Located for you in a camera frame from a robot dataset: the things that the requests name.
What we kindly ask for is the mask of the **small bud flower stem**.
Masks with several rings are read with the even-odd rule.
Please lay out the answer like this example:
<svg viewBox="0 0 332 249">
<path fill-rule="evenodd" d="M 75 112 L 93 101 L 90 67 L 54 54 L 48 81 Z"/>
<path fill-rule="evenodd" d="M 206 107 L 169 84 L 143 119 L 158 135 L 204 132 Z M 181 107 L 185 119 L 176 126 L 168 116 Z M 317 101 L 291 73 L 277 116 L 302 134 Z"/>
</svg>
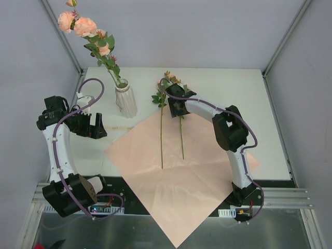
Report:
<svg viewBox="0 0 332 249">
<path fill-rule="evenodd" d="M 152 103 L 158 105 L 160 109 L 160 154 L 161 154 L 161 168 L 163 169 L 163 109 L 166 107 L 167 95 L 162 90 L 165 90 L 171 81 L 171 72 L 166 71 L 163 78 L 157 83 L 157 92 L 151 96 Z"/>
</svg>

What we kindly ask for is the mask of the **pale pink rose stem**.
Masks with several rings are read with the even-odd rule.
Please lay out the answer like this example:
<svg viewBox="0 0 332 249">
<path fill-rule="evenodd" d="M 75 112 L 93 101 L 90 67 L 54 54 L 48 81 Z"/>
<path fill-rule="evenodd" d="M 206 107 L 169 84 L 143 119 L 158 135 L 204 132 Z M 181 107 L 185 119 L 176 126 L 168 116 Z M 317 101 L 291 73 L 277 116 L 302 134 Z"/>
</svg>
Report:
<svg viewBox="0 0 332 249">
<path fill-rule="evenodd" d="M 175 75 L 170 76 L 170 81 L 172 84 L 180 84 L 184 88 L 185 93 L 190 90 L 189 86 L 187 84 L 183 84 L 180 79 L 177 79 Z M 182 120 L 184 119 L 184 116 L 179 116 L 179 130 L 180 130 L 180 138 L 181 138 L 181 149 L 182 149 L 182 159 L 185 159 L 185 153 L 184 153 L 184 141 L 183 141 L 183 130 L 182 130 Z"/>
</svg>

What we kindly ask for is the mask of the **pink wrapping paper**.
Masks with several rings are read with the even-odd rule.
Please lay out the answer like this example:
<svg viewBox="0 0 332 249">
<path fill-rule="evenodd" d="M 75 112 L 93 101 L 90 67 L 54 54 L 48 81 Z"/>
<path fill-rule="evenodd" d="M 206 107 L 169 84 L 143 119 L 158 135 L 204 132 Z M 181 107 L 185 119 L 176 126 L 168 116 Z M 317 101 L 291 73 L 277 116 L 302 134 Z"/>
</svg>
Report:
<svg viewBox="0 0 332 249">
<path fill-rule="evenodd" d="M 175 247 L 232 192 L 227 153 L 218 145 L 213 125 L 189 114 L 182 122 L 163 113 L 163 169 L 160 112 L 137 124 L 105 151 L 111 163 L 147 208 Z"/>
</svg>

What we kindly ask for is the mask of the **cream printed ribbon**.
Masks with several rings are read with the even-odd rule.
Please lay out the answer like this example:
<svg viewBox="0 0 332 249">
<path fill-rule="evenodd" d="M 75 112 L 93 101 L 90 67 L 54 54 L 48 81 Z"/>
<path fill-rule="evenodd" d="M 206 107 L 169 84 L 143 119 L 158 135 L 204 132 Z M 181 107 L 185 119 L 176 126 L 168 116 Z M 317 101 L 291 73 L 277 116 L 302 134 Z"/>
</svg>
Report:
<svg viewBox="0 0 332 249">
<path fill-rule="evenodd" d="M 133 129 L 133 127 L 127 127 L 127 126 L 105 126 L 105 130 L 108 131 L 130 131 Z"/>
</svg>

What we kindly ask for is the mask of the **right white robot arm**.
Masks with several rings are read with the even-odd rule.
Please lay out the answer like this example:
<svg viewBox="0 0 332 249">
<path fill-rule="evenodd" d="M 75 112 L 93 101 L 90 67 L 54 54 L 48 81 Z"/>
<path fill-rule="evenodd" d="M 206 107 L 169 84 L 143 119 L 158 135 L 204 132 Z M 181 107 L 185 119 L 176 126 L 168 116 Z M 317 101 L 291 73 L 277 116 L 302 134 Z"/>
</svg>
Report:
<svg viewBox="0 0 332 249">
<path fill-rule="evenodd" d="M 227 153 L 232 170 L 233 191 L 226 201 L 238 207 L 249 202 L 257 186 L 253 183 L 246 150 L 256 147 L 258 141 L 254 136 L 254 145 L 247 145 L 247 137 L 254 133 L 243 120 L 238 108 L 234 105 L 218 107 L 199 98 L 193 91 L 185 92 L 177 84 L 161 91 L 168 97 L 172 117 L 196 114 L 212 123 L 216 141 Z"/>
</svg>

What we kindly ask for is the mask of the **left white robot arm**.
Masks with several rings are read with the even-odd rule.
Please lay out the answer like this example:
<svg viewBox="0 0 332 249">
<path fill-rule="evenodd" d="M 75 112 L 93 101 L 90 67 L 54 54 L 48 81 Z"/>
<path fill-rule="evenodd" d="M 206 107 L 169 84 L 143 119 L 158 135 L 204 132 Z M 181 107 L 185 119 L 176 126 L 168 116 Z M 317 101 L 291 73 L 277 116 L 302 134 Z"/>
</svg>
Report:
<svg viewBox="0 0 332 249">
<path fill-rule="evenodd" d="M 110 192 L 101 175 L 84 178 L 78 173 L 71 153 L 70 135 L 101 139 L 107 132 L 100 113 L 91 125 L 91 115 L 78 108 L 70 109 L 63 97 L 51 96 L 44 102 L 46 109 L 36 122 L 47 142 L 51 168 L 50 184 L 42 189 L 43 196 L 61 217 L 67 217 L 98 201 L 106 201 Z"/>
</svg>

